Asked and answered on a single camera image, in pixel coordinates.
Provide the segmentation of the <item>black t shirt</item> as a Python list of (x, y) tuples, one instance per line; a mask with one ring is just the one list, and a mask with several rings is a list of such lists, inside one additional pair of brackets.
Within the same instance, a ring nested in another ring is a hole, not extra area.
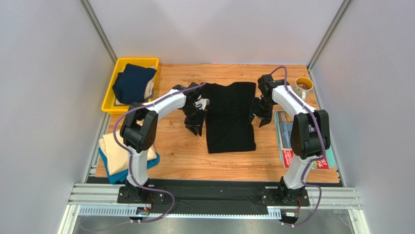
[(256, 84), (234, 82), (223, 86), (207, 83), (202, 92), (202, 97), (209, 100), (205, 120), (208, 152), (255, 151), (254, 130), (249, 114)]

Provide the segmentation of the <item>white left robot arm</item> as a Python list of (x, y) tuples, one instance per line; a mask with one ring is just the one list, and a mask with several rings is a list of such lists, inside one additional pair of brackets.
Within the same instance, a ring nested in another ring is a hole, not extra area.
[(202, 135), (209, 100), (202, 97), (203, 85), (191, 83), (189, 87), (174, 86), (163, 96), (143, 104), (132, 104), (120, 117), (123, 124), (120, 145), (128, 152), (127, 181), (142, 189), (148, 181), (147, 155), (156, 139), (158, 122), (171, 112), (181, 110), (185, 114), (185, 127), (195, 136)]

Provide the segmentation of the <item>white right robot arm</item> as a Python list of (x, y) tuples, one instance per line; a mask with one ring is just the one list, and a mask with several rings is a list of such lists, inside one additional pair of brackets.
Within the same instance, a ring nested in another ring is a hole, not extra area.
[(328, 113), (308, 105), (286, 80), (274, 80), (271, 74), (258, 79), (258, 88), (261, 96), (253, 99), (249, 118), (260, 119), (260, 127), (269, 124), (274, 105), (289, 114), (293, 120), (290, 144), (294, 155), (283, 176), (283, 184), (291, 190), (304, 187), (311, 163), (325, 157), (331, 144)]

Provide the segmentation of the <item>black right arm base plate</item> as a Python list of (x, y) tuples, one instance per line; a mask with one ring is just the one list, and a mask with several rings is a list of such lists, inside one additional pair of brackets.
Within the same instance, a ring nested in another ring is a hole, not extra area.
[(261, 203), (265, 206), (310, 206), (307, 190), (278, 187), (260, 189)]

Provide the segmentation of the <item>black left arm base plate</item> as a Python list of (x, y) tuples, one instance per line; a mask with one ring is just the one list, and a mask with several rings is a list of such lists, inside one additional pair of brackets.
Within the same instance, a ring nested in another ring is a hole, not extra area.
[(117, 202), (120, 204), (163, 204), (165, 193), (143, 190), (135, 186), (122, 186)]

